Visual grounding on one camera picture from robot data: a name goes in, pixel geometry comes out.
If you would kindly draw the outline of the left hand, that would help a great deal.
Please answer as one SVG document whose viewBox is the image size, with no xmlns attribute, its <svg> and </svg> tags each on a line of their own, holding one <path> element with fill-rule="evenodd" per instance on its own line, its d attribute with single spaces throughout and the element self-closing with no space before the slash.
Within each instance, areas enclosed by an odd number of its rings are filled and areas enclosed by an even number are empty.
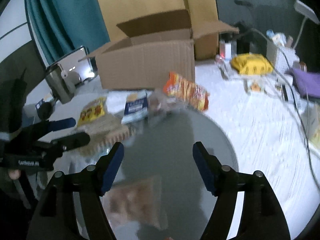
<svg viewBox="0 0 320 240">
<path fill-rule="evenodd" d="M 21 176 L 20 170 L 8 170 L 9 180 L 18 180 Z"/>
</svg>

